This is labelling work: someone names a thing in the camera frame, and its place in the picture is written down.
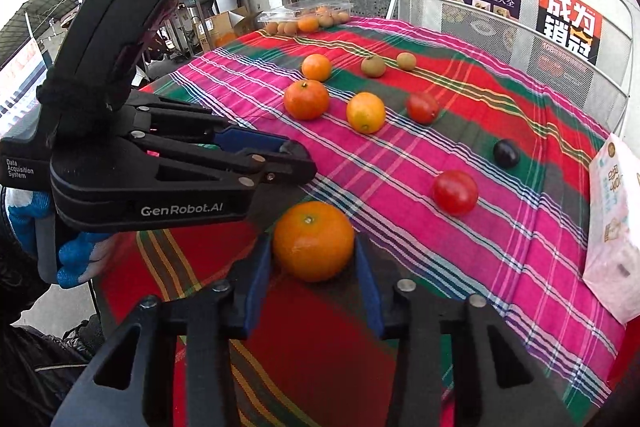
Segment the blue white gloved hand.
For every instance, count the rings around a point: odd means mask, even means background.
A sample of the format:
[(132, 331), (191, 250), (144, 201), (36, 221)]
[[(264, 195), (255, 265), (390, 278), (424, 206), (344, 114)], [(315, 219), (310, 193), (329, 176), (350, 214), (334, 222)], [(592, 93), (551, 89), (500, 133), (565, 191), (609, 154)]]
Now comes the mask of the blue white gloved hand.
[(52, 198), (43, 192), (2, 187), (3, 217), (12, 239), (35, 258), (40, 277), (46, 283), (73, 288), (87, 283), (108, 265), (118, 244), (110, 233), (72, 232), (60, 242)]

